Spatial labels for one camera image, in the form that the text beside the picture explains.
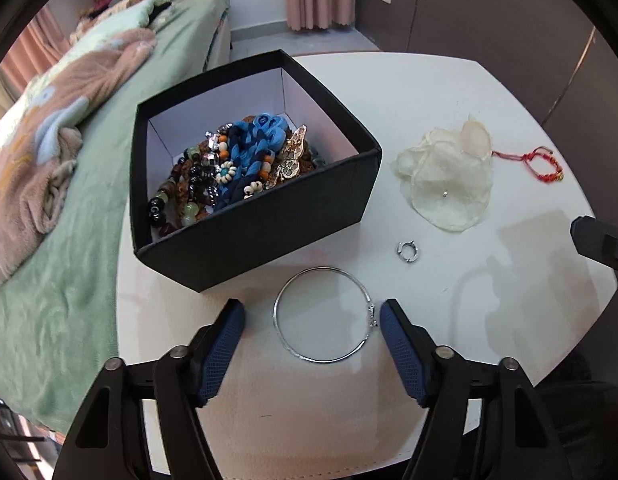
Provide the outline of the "black jewelry box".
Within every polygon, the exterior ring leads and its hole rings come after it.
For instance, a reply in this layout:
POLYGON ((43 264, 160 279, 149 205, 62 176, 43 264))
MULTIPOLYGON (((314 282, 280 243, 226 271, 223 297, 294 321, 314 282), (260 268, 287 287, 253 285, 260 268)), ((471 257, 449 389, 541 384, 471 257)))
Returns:
POLYGON ((187 79, 136 109, 134 255, 195 292, 358 223, 374 136, 281 50, 187 79))

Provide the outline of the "blue fabric flower jewelry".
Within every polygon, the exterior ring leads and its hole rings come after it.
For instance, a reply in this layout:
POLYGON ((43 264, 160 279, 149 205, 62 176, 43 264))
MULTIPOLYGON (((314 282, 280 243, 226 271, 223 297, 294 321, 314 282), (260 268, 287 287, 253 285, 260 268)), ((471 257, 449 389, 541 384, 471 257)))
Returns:
POLYGON ((228 203, 219 209, 251 198, 264 189, 277 154, 287 140, 288 122, 281 115, 262 113, 228 129, 230 159, 234 166, 228 186, 228 203))

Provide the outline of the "white organza pouch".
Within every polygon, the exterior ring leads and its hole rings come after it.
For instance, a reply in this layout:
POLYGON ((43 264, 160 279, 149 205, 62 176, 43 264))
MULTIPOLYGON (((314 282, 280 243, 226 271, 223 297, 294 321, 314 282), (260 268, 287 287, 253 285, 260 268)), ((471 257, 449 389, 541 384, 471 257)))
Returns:
POLYGON ((458 130, 435 128, 396 159, 400 178, 409 183, 413 209, 443 231, 461 233, 486 212, 493 184, 492 137, 469 117, 458 130))

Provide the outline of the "green bed sheet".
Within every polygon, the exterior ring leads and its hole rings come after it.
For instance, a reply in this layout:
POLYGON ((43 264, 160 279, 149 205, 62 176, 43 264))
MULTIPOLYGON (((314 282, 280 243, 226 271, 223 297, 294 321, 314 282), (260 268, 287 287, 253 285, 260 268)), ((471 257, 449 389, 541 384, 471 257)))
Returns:
POLYGON ((64 434, 118 351, 116 281, 138 103, 224 64, 230 0, 175 0, 144 65, 78 129, 58 225, 0 287, 0 396, 64 434))

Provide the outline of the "pink patterned blanket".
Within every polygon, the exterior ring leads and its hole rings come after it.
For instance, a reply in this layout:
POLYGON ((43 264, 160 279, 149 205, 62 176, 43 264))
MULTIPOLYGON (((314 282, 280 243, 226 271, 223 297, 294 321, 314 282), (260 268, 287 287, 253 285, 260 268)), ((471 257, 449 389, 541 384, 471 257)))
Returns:
POLYGON ((56 226, 82 147, 78 125, 149 58, 156 34, 134 28, 69 64, 31 102, 0 148, 0 286, 56 226))

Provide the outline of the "light green pillow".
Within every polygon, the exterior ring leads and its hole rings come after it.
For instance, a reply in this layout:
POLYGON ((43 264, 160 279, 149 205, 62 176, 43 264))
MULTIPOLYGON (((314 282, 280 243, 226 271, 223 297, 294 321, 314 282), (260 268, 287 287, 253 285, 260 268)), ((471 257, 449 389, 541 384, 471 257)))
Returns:
POLYGON ((148 27, 155 16, 170 4, 171 0, 122 0, 97 18, 80 23, 77 29, 66 37, 70 49, 56 64, 61 60, 70 63, 88 49, 99 46, 120 32, 148 27))

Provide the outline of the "pink curtain left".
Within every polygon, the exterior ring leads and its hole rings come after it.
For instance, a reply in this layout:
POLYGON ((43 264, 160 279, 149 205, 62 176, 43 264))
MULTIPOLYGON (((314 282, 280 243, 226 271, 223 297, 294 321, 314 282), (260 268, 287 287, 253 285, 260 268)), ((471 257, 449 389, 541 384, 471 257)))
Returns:
POLYGON ((20 33, 0 64, 0 70, 20 91, 44 74, 70 49, 70 44, 48 6, 20 33))

